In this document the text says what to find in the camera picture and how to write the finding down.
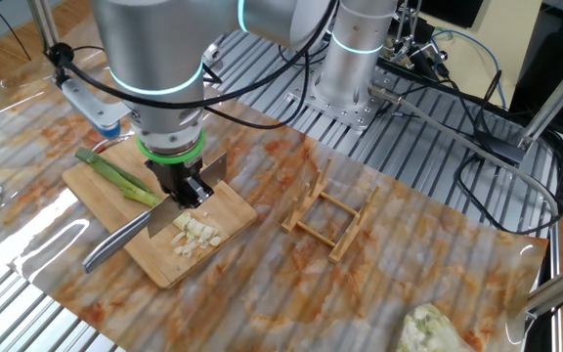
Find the knife handle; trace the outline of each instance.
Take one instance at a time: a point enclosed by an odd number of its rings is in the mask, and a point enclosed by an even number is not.
[[[112,257],[117,251],[123,248],[128,242],[132,241],[138,233],[143,231],[149,224],[151,213],[146,211],[127,225],[118,229],[107,239],[101,242],[88,256],[82,261],[84,273],[90,274],[98,266]]]

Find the wooden cutting board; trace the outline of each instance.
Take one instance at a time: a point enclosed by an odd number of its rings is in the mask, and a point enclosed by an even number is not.
[[[108,149],[102,153],[102,157],[141,179],[157,195],[164,195],[155,175],[145,167],[146,158],[138,150],[134,138]],[[114,184],[83,162],[67,170],[63,178],[73,193],[111,233],[149,210],[146,205],[124,198]],[[181,232],[174,225],[169,225],[153,239],[149,238],[147,230],[143,230],[125,245],[125,250],[160,287],[171,287],[179,283],[197,265],[253,223],[257,216],[255,210],[225,182],[216,185],[214,196],[198,209],[189,212],[194,219],[219,231],[217,236],[222,239],[219,246],[209,245],[206,249],[198,247],[189,258],[177,255],[173,252],[174,247],[184,245],[186,238],[175,246],[169,244]]]

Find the mounting plate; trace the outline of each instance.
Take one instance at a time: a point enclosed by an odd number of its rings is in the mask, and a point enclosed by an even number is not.
[[[374,120],[375,114],[379,111],[379,109],[381,109],[385,101],[371,97],[363,106],[339,107],[331,102],[323,100],[314,92],[313,77],[315,73],[315,70],[312,70],[310,73],[310,88],[305,99],[305,104],[316,111],[322,112],[325,116],[338,120],[353,129],[360,131],[366,130]],[[390,80],[386,78],[385,74],[375,72],[371,81],[379,85],[384,85]],[[302,86],[290,86],[288,89],[287,96],[290,99],[297,101],[301,99]]]

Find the black cable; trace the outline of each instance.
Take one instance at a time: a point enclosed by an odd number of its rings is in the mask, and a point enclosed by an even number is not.
[[[225,39],[227,39],[227,37],[230,36],[231,33],[225,33],[223,34],[223,36],[221,36],[221,39],[219,39],[218,42],[216,42],[217,46],[221,46],[221,44],[223,44],[223,42],[225,41]]]
[[[209,74],[210,77],[212,77],[212,83],[218,83],[218,84],[223,83],[221,77],[219,77],[216,73],[214,73],[212,68],[210,68],[208,65],[203,64],[203,70],[205,71],[205,73]]]
[[[542,139],[553,151],[553,157],[557,159],[557,191],[563,187],[563,139],[555,131],[546,129],[542,132]]]
[[[556,222],[558,222],[562,216],[563,216],[563,207],[562,204],[560,204],[560,202],[557,200],[557,198],[555,197],[555,195],[553,194],[553,192],[548,191],[548,188],[546,186],[544,186],[543,184],[541,184],[541,186],[543,186],[544,188],[546,188],[546,190],[551,194],[551,196],[553,197],[553,201],[555,201],[557,203],[557,207],[559,209],[559,214],[557,216],[552,217],[546,224],[542,224],[540,226],[537,226],[534,229],[529,229],[529,230],[525,230],[525,231],[511,231],[508,229],[505,229],[499,221],[497,221],[497,219],[495,219],[495,217],[490,213],[490,211],[488,211],[488,209],[486,208],[486,206],[484,206],[484,204],[475,197],[475,195],[473,195],[473,193],[470,191],[470,189],[468,187],[466,187],[466,185],[464,184],[463,180],[461,179],[461,174],[462,171],[464,170],[464,168],[466,168],[466,166],[468,166],[469,164],[473,163],[473,162],[479,162],[482,161],[483,159],[475,154],[474,156],[470,157],[467,161],[463,162],[455,171],[455,180],[457,181],[457,184],[462,188],[462,190],[464,191],[464,193],[466,194],[466,196],[473,202],[473,204],[484,214],[484,216],[490,221],[490,223],[495,226],[497,229],[501,230],[501,231],[505,231],[505,232],[509,232],[512,234],[516,234],[516,235],[529,235],[535,232],[538,232],[540,230],[543,230],[549,226],[552,226],[553,224],[555,224]]]
[[[324,52],[328,47],[329,47],[329,44],[327,43],[327,44],[325,44],[325,45],[323,46],[323,48],[321,48],[319,51],[317,51],[317,52],[314,53],[314,54],[311,54],[311,55],[310,55],[310,60],[314,59],[317,55],[319,55],[319,54],[321,54],[322,52]],[[289,63],[289,59],[287,59],[286,56],[283,54],[282,45],[278,45],[278,55],[279,55],[279,56],[281,57],[281,59],[284,60],[286,63]],[[320,59],[318,59],[318,60],[316,60],[316,61],[314,61],[314,62],[311,62],[311,64],[312,64],[312,65],[313,65],[313,64],[319,64],[319,63],[321,63],[321,62],[324,61],[324,60],[325,60],[325,57],[322,57],[322,58],[320,58]],[[297,63],[297,64],[294,64],[294,65],[295,65],[295,66],[304,66],[305,64],[299,64],[299,63]]]
[[[299,115],[299,113],[303,109],[303,105],[305,104],[305,98],[308,94],[308,88],[309,88],[309,82],[310,82],[310,79],[309,79],[309,77],[310,77],[310,59],[309,59],[309,56],[308,56],[307,53],[304,54],[304,55],[305,55],[306,64],[305,64],[305,77],[303,79],[303,92],[301,93],[301,100],[299,100],[299,105],[297,106],[297,109],[294,111],[292,116],[287,118],[286,120],[284,120],[280,123],[273,124],[273,125],[261,125],[261,124],[241,120],[239,118],[233,117],[229,114],[226,114],[222,111],[218,111],[218,110],[213,109],[211,107],[204,107],[204,109],[206,109],[210,112],[216,113],[217,115],[219,115],[219,116],[221,116],[225,119],[228,119],[231,122],[240,124],[242,126],[250,127],[250,128],[261,129],[261,130],[273,130],[273,129],[276,129],[276,128],[286,126],[288,123],[290,123],[292,120],[294,120]]]
[[[444,92],[447,92],[447,93],[449,93],[449,94],[453,94],[453,95],[455,95],[456,97],[458,97],[460,103],[462,104],[462,107],[464,108],[464,112],[465,112],[465,114],[466,114],[466,117],[467,117],[468,120],[470,120],[470,122],[473,124],[473,131],[477,131],[477,132],[475,132],[475,133],[479,133],[479,132],[478,132],[478,129],[475,128],[475,127],[476,127],[475,119],[473,118],[472,114],[470,113],[470,110],[468,109],[468,106],[466,105],[466,102],[464,101],[464,99],[466,99],[466,100],[468,100],[468,101],[471,101],[471,102],[473,102],[473,103],[475,103],[475,104],[478,104],[478,105],[480,105],[480,106],[482,106],[482,105],[483,105],[483,106],[486,106],[486,110],[493,109],[493,113],[495,113],[495,114],[497,114],[497,115],[499,115],[499,116],[510,116],[510,115],[526,114],[527,112],[535,112],[534,110],[522,111],[522,112],[513,112],[513,113],[505,112],[505,111],[502,110],[501,108],[499,108],[499,107],[497,107],[497,106],[494,106],[493,104],[489,103],[489,102],[488,102],[489,99],[483,99],[483,100],[482,100],[482,99],[480,99],[480,98],[477,98],[477,97],[470,96],[470,95],[467,95],[467,94],[462,93],[462,92],[459,90],[459,87],[457,87],[457,84],[455,84],[455,82],[453,82],[453,81],[450,80],[450,79],[445,79],[445,80],[442,80],[442,81],[431,81],[431,80],[428,80],[428,79],[425,78],[425,77],[422,77],[422,76],[420,76],[420,75],[418,75],[418,74],[415,74],[415,73],[411,72],[411,71],[408,70],[408,69],[405,69],[405,68],[403,68],[403,67],[401,67],[401,66],[392,64],[392,63],[388,62],[387,60],[385,60],[385,59],[383,59],[383,58],[379,58],[379,60],[378,60],[378,62],[377,62],[377,65],[378,65],[379,67],[385,69],[385,70],[388,70],[388,71],[396,71],[396,72],[398,72],[399,75],[402,75],[403,77],[405,77],[405,78],[407,78],[407,79],[413,80],[413,81],[415,81],[416,83],[419,83],[419,84],[422,84],[422,85],[423,85],[423,87],[414,88],[414,89],[412,89],[412,90],[410,90],[410,91],[408,91],[408,92],[405,92],[404,94],[409,94],[409,93],[412,93],[412,92],[416,92],[416,91],[425,89],[425,88],[427,88],[427,87],[433,87],[433,88],[436,88],[436,89],[438,89],[438,90],[442,90],[442,91],[444,91]],[[496,84],[495,84],[494,82],[495,82],[496,80],[497,80],[497,77],[495,77],[495,78],[493,79],[493,83],[491,83],[491,86],[489,87],[488,92],[491,92],[491,91],[492,91],[492,92],[494,93],[494,89],[496,88],[496,87],[495,87]],[[444,85],[443,83],[450,83],[450,84],[453,86],[453,89],[452,89],[452,88],[449,88],[448,86]],[[558,186],[561,186],[561,185],[563,185],[563,150],[561,149],[561,146],[560,146],[560,151],[558,151],[558,148],[554,148],[554,147],[552,147],[552,146],[553,146],[553,145],[557,145],[557,144],[563,145],[563,140],[561,139],[561,137],[557,136],[556,133],[555,133],[554,135],[555,135],[555,136],[554,136],[554,137],[551,137],[551,138],[553,138],[554,140],[559,140],[559,141],[561,141],[561,143],[560,143],[560,142],[557,142],[557,143],[549,143],[549,144],[551,145],[551,148],[553,149],[554,157],[556,157],[556,158],[558,159],[558,163],[561,165],[560,167],[558,167],[558,173],[559,173]],[[500,229],[500,230],[502,230],[502,231],[512,232],[512,231],[509,231],[509,230],[507,230],[507,229],[505,229],[504,227],[501,226],[501,224],[490,214],[490,212],[488,211],[488,209],[486,209],[486,207],[483,205],[483,203],[482,203],[481,201],[479,201],[479,199],[477,199],[477,198],[472,194],[472,192],[464,185],[463,181],[461,180],[461,172],[462,172],[462,170],[463,170],[468,164],[470,164],[471,162],[473,162],[473,160],[474,160],[474,159],[472,159],[472,160],[470,160],[470,159],[467,160],[467,161],[466,161],[465,163],[463,163],[463,164],[458,168],[458,170],[455,172],[455,177],[456,177],[456,181],[457,181],[458,185],[463,189],[463,191],[466,193],[466,195],[469,196],[469,198],[471,199],[471,201],[473,202],[473,204],[474,204],[482,213],[484,213],[484,216],[489,219],[489,221],[492,223],[493,226],[497,227],[498,229]],[[553,217],[548,223],[543,224],[543,225],[541,225],[541,226],[538,226],[538,227],[535,228],[535,229],[531,229],[531,230],[527,230],[527,231],[522,231],[522,232],[513,232],[513,233],[515,233],[515,234],[522,234],[522,235],[531,234],[531,233],[537,232],[537,231],[539,231],[539,230],[542,230],[542,229],[544,229],[544,228],[546,228],[546,227],[548,227],[548,226],[551,226],[551,225],[555,224],[557,221],[559,221],[559,219],[563,216],[563,208],[562,208],[562,206],[561,206],[561,203],[559,203],[559,201],[557,201],[557,199],[555,198],[555,195],[554,195],[551,191],[549,191],[549,193],[553,196],[554,201],[557,203],[557,206],[558,206],[558,208],[559,208],[559,215]]]
[[[486,95],[484,96],[484,103],[481,105],[481,108],[479,109],[479,112],[477,113],[477,117],[475,118],[475,123],[476,123],[475,126],[477,128],[479,128],[480,123],[481,123],[481,125],[484,127],[484,129],[488,133],[490,133],[490,128],[488,127],[488,124],[486,123],[486,116],[484,115],[484,111],[486,110],[486,107],[488,106],[490,99],[493,97],[493,95],[495,94],[495,91],[497,90],[498,84],[500,83],[501,75],[502,75],[501,70],[498,70],[497,73],[495,74],[495,77],[490,82],[490,86],[488,87],[488,90],[486,91]]]
[[[21,42],[21,40],[17,37],[17,34],[15,33],[15,30],[12,29],[12,26],[8,23],[8,21],[6,21],[6,18],[4,18],[3,15],[1,15],[0,13],[0,18],[1,20],[3,20],[3,22],[6,24],[6,26],[8,27],[8,29],[10,29],[10,31],[12,32],[12,35],[15,36],[15,38],[17,39],[17,41],[19,42],[19,45],[21,45],[21,48],[23,49],[23,52],[25,53],[25,55],[27,56],[27,59],[29,61],[31,61],[31,57],[29,56],[29,54],[27,53],[27,50],[25,50],[25,46],[23,45],[23,43]]]
[[[455,84],[455,82],[453,82],[452,80],[450,80],[448,77],[446,77],[446,78],[447,78],[447,79],[443,79],[443,80],[439,80],[439,81],[430,81],[430,82],[426,82],[426,83],[421,83],[421,84],[423,84],[423,86],[410,89],[409,91],[406,91],[406,92],[402,93],[401,95],[402,95],[402,96],[406,96],[407,94],[410,94],[410,93],[413,93],[413,92],[417,92],[417,91],[420,91],[420,90],[423,90],[423,89],[427,89],[427,88],[429,88],[429,87],[442,86],[443,83],[450,83],[450,84],[454,87],[455,91],[458,92],[458,93],[460,93],[459,87],[457,87],[457,84]],[[494,89],[492,89],[492,86],[493,86],[493,83],[491,82],[491,87],[489,87],[489,91],[492,90],[492,91],[494,92]],[[488,152],[488,153],[492,153],[493,150],[492,150],[492,148],[488,145],[488,143],[486,142],[486,139],[484,139],[483,137],[480,137],[479,128],[477,127],[477,124],[475,123],[475,118],[473,118],[472,113],[470,113],[470,109],[468,108],[468,105],[466,104],[466,102],[464,101],[464,99],[461,97],[461,95],[459,95],[459,94],[455,94],[455,95],[458,97],[459,102],[461,103],[462,108],[464,109],[464,112],[465,112],[465,114],[466,114],[466,117],[468,118],[468,120],[470,121],[470,123],[471,123],[472,126],[473,126],[473,135],[475,136],[476,140],[479,142],[481,148],[484,149],[484,151],[486,151],[486,152]],[[488,125],[486,125],[485,120],[484,120],[484,123],[483,123],[483,124],[484,124],[484,126],[485,126],[485,128],[486,128],[486,130],[487,130],[487,133],[490,134],[490,129],[488,129]]]
[[[95,46],[95,45],[80,46],[80,47],[74,48],[73,51],[76,52],[76,51],[82,50],[82,49],[93,49],[93,50],[99,50],[99,51],[103,51],[103,52],[105,51],[104,48],[98,47],[98,46]]]
[[[420,118],[420,116],[415,115],[415,114],[413,114],[413,113],[396,112],[396,113],[393,113],[392,115],[393,115],[393,116],[396,116],[396,117],[412,117],[412,118],[418,117],[418,118]],[[466,132],[464,132],[464,131],[460,131],[460,130],[458,130],[457,128],[451,127],[451,126],[449,126],[449,125],[447,125],[447,124],[444,124],[444,123],[442,123],[442,122],[438,122],[438,123],[440,123],[441,125],[443,125],[443,126],[449,128],[450,130],[452,130],[452,131],[454,131],[454,132],[457,132],[457,133],[459,133],[459,134],[462,134],[462,135],[464,135],[464,136],[466,136],[466,137],[468,137],[468,138],[471,138],[471,139],[472,139],[472,138],[475,138],[475,136],[471,135],[470,133],[466,133]]]
[[[327,26],[329,17],[333,13],[333,10],[335,9],[336,4],[337,4],[337,0],[330,0],[329,1],[329,5],[327,7],[327,10],[325,11],[324,16],[321,18],[321,21],[319,22],[319,25],[316,28],[314,35],[312,36],[312,38],[310,38],[310,40],[306,43],[306,45],[289,61],[289,63],[286,63],[282,67],[278,68],[275,72],[271,73],[270,75],[266,76],[265,78],[260,79],[259,81],[255,82],[253,84],[250,84],[250,85],[248,85],[244,88],[238,89],[237,91],[234,91],[232,93],[224,94],[224,95],[217,97],[217,98],[205,99],[205,100],[202,100],[202,101],[189,102],[189,103],[159,102],[159,101],[155,101],[155,100],[136,97],[136,96],[121,92],[117,89],[111,88],[111,87],[107,86],[106,84],[103,84],[102,82],[97,81],[95,78],[91,77],[90,75],[86,74],[82,69],[80,69],[74,63],[72,63],[70,60],[68,60],[65,56],[61,56],[61,62],[59,64],[59,66],[70,69],[72,72],[74,72],[76,75],[78,75],[82,80],[84,80],[86,83],[94,86],[95,88],[97,88],[101,91],[104,91],[108,94],[111,94],[116,98],[131,102],[131,103],[140,104],[140,105],[152,107],[152,108],[168,109],[168,110],[186,110],[186,109],[204,108],[204,107],[212,106],[212,105],[215,105],[215,104],[218,104],[218,103],[227,102],[230,99],[234,99],[234,98],[237,98],[237,97],[244,95],[246,93],[252,92],[252,91],[254,91],[254,90],[256,90],[260,87],[263,87],[263,86],[271,83],[275,79],[279,78],[282,74],[284,74],[287,70],[289,70],[292,66],[294,66],[294,64],[296,64],[299,61],[299,59],[301,59],[304,56],[304,54],[306,54],[310,50],[312,45],[314,45],[314,43],[319,39],[321,32]]]

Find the wooden dish rack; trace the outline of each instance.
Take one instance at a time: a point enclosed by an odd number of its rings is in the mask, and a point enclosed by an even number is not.
[[[321,169],[319,169],[312,184],[306,183],[299,197],[294,197],[292,199],[292,206],[290,207],[288,216],[281,224],[281,227],[286,232],[290,233],[295,226],[298,226],[303,229],[303,231],[332,247],[333,250],[329,254],[329,261],[333,264],[338,264],[340,262],[340,259],[342,259],[344,253],[351,245],[351,242],[353,242],[356,235],[360,232],[362,226],[364,226],[364,224],[366,223],[370,214],[372,202],[379,192],[379,186],[375,187],[375,189],[372,191],[372,194],[370,195],[370,197],[368,197],[367,202],[362,206],[362,208],[360,210],[355,210],[347,204],[341,202],[340,200],[325,193],[325,187],[327,186],[325,177],[330,167],[331,158],[327,160],[325,171],[322,172]],[[308,210],[310,210],[310,208],[318,198],[323,198],[353,215],[351,224],[345,230],[342,238],[340,238],[340,241],[338,242],[333,242],[332,240],[319,234],[316,230],[310,228],[305,223],[301,222],[301,218],[308,212]]]

